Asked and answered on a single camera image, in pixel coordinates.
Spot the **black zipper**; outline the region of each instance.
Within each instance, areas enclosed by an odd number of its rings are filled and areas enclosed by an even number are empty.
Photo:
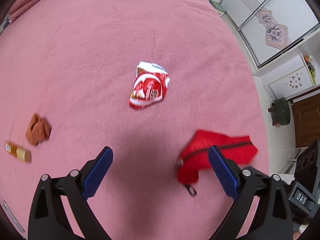
[[[218,150],[221,149],[228,149],[228,148],[235,148],[235,147],[239,147],[239,146],[244,146],[244,145],[249,145],[249,144],[253,144],[252,142],[241,142],[241,143],[235,143],[235,144],[229,144],[229,145],[223,145],[223,146],[217,146],[216,148]],[[208,152],[210,150],[210,148],[203,148],[200,150],[196,150],[190,154],[188,154],[187,156],[180,158],[179,160],[175,161],[175,165],[177,166],[177,168],[179,169],[181,166],[183,166],[184,162],[187,161],[188,159],[190,159],[191,157],[193,157],[194,155],[197,155],[201,152]]]

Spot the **gold bottle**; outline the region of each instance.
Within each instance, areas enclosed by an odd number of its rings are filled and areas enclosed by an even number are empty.
[[[5,150],[17,159],[31,163],[31,152],[10,141],[5,141]]]

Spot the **silver screw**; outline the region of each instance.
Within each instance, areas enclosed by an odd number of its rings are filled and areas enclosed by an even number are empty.
[[[243,174],[244,176],[249,177],[249,176],[251,175],[251,171],[249,171],[249,170],[243,170],[243,171],[242,171],[242,174]]]
[[[272,176],[274,180],[279,181],[281,178],[279,175],[275,174]]]
[[[73,170],[73,171],[70,172],[71,177],[78,176],[78,174],[79,174],[78,170]]]
[[[48,174],[44,174],[42,175],[41,180],[46,181],[48,178],[49,178]]]

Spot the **purple flower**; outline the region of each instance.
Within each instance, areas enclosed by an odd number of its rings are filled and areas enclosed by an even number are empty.
[[[269,13],[262,13],[260,14],[260,19],[261,21],[263,21],[264,23],[269,23],[271,22],[271,17]]]
[[[267,37],[273,43],[279,43],[283,39],[283,32],[277,24],[270,24],[267,27]]]

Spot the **red pouch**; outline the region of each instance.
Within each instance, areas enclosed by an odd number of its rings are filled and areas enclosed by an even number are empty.
[[[249,163],[258,149],[252,144],[249,136],[229,137],[224,134],[197,130],[192,140],[175,161],[177,167],[178,182],[186,186],[191,195],[190,184],[199,179],[199,171],[211,169],[208,159],[208,151],[211,146],[217,146],[226,159],[231,159],[236,164]]]
[[[169,82],[169,75],[164,68],[154,63],[140,62],[129,106],[139,110],[161,101]]]

